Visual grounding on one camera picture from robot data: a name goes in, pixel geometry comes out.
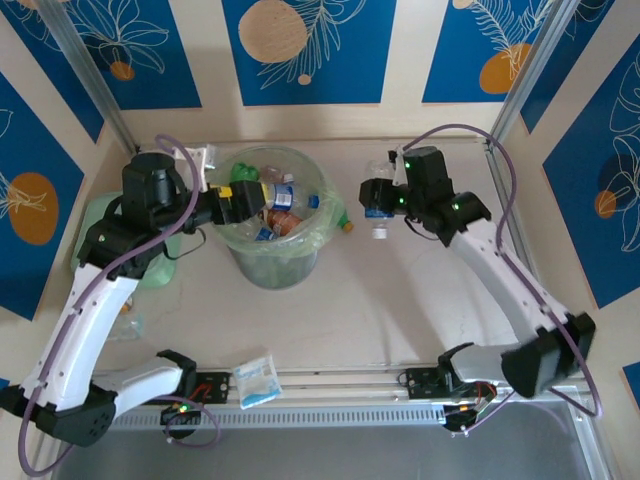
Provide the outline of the pepsi label clear bottle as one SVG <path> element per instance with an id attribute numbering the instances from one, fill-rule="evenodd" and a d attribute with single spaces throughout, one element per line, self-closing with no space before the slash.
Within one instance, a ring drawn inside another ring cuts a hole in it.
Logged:
<path id="1" fill-rule="evenodd" d="M 299 183 L 262 183 L 261 187 L 268 210 L 315 209 L 320 203 L 317 193 Z"/>

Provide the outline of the grey mesh waste bin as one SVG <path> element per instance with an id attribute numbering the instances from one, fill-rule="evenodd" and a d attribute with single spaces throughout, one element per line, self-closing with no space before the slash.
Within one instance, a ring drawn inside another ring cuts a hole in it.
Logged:
<path id="1" fill-rule="evenodd" d="M 246 255 L 230 249 L 242 274 L 254 285 L 264 289 L 282 290 L 305 280 L 313 270 L 317 252 L 297 258 Z"/>

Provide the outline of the green plastic lid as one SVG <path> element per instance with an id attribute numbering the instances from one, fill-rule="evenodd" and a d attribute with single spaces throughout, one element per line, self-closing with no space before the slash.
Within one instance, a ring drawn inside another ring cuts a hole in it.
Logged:
<path id="1" fill-rule="evenodd" d="M 96 197 L 87 204 L 70 261 L 71 272 L 74 272 L 79 265 L 79 251 L 89 228 L 98 220 L 103 218 L 110 202 L 116 199 L 119 195 L 120 192 L 107 193 Z M 162 288 L 171 281 L 175 271 L 176 262 L 166 258 L 164 254 L 161 253 L 151 261 L 143 278 L 138 283 L 137 289 L 149 290 Z"/>

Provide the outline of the clear bottle with orange cap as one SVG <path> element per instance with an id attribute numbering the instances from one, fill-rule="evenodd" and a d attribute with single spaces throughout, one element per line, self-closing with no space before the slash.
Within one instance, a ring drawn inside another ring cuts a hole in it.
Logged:
<path id="1" fill-rule="evenodd" d="M 135 298 L 131 295 L 121 307 L 107 340 L 112 342 L 134 341 L 142 336 L 143 329 L 143 316 L 136 308 Z"/>

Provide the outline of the white blue wipes packet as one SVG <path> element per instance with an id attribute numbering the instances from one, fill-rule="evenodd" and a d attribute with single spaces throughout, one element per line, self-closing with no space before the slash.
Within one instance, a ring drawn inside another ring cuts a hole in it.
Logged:
<path id="1" fill-rule="evenodd" d="M 271 355 L 235 367 L 233 376 L 242 410 L 272 401 L 282 393 Z"/>

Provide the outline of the aluminium table side rail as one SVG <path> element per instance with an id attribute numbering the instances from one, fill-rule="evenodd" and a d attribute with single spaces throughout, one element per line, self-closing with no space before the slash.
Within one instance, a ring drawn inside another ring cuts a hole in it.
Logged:
<path id="1" fill-rule="evenodd" d="M 516 207 L 517 178 L 511 157 L 493 137 L 487 141 L 487 155 L 493 174 L 503 181 L 506 198 L 502 217 L 491 227 L 487 289 L 517 339 L 501 347 L 503 363 L 518 371 L 529 368 L 540 377 L 548 374 L 556 382 L 584 365 L 594 323 L 588 316 L 570 314 L 538 281 Z"/>

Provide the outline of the aluminium table back rail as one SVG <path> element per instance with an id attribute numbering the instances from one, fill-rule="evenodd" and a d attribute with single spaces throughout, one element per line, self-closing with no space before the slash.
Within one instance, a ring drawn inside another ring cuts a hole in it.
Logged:
<path id="1" fill-rule="evenodd" d="M 220 150 L 240 150 L 252 147 L 271 147 L 280 146 L 297 150 L 307 147 L 334 147 L 334 146 L 382 146 L 382 147 L 406 147 L 410 141 L 407 138 L 347 138 L 347 139 L 320 139 L 320 140 L 256 140 L 256 141 L 237 141 L 237 142 L 214 142 L 208 140 L 204 142 L 187 142 L 187 147 L 201 147 L 204 145 L 213 145 Z M 471 136 L 435 136 L 414 144 L 416 146 L 446 146 L 446 145 L 485 145 L 486 140 L 480 137 Z"/>

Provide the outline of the aluminium frame post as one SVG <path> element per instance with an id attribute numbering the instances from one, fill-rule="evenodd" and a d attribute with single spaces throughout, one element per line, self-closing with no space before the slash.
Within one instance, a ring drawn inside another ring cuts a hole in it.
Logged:
<path id="1" fill-rule="evenodd" d="M 491 133 L 500 141 L 520 120 L 530 134 L 589 43 L 590 0 L 549 0 L 550 13 L 507 94 Z"/>
<path id="2" fill-rule="evenodd" d="M 67 15 L 64 6 L 57 0 L 34 0 L 34 3 L 74 74 L 100 115 L 111 127 L 124 151 L 129 155 L 136 154 L 139 146 L 126 125 L 111 90 Z"/>

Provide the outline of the blue floral wall poster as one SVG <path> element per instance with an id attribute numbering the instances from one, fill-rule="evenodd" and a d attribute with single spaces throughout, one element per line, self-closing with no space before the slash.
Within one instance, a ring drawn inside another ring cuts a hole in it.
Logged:
<path id="1" fill-rule="evenodd" d="M 598 307 L 640 287 L 640 35 L 543 164 Z"/>
<path id="2" fill-rule="evenodd" d="M 578 0 L 520 110 L 536 140 L 581 114 L 607 137 L 640 137 L 640 0 Z"/>
<path id="3" fill-rule="evenodd" d="M 378 104 L 397 0 L 222 0 L 246 107 Z"/>
<path id="4" fill-rule="evenodd" d="M 503 101 L 553 3 L 449 0 L 422 101 Z"/>
<path id="5" fill-rule="evenodd" d="M 35 317 L 83 179 L 0 73 L 0 307 Z"/>
<path id="6" fill-rule="evenodd" d="M 201 106 L 169 0 L 69 0 L 65 10 L 120 109 Z"/>
<path id="7" fill-rule="evenodd" d="M 31 0 L 0 0 L 6 17 L 29 52 L 54 85 L 89 138 L 96 143 L 104 119 Z"/>

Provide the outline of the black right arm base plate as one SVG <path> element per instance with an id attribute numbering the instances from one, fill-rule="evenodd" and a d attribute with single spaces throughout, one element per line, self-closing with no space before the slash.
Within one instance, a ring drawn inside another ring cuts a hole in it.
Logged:
<path id="1" fill-rule="evenodd" d="M 436 367 L 414 367 L 402 370 L 396 377 L 410 400 L 434 400 L 447 396 L 445 384 Z"/>

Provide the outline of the aluminium front mounting rail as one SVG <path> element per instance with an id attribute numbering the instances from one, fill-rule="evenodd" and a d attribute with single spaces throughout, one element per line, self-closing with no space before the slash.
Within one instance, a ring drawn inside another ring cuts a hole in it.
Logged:
<path id="1" fill-rule="evenodd" d="M 282 391 L 288 389 L 337 390 L 340 398 L 349 390 L 390 390 L 399 385 L 389 371 L 269 371 Z M 109 418 L 164 396 L 177 400 L 192 397 L 202 383 L 212 384 L 212 371 L 198 371 L 190 360 L 173 361 L 156 356 L 143 365 L 96 378 L 90 372 L 69 368 L 48 373 L 36 366 L 21 384 L 23 396 L 42 408 L 63 414 L 80 409 L 101 408 Z"/>

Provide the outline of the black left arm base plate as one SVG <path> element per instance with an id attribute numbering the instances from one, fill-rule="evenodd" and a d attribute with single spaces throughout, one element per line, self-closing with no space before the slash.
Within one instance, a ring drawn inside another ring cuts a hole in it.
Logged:
<path id="1" fill-rule="evenodd" d="M 171 392 L 198 404 L 225 404 L 230 388 L 231 373 L 226 371 L 196 371 Z"/>

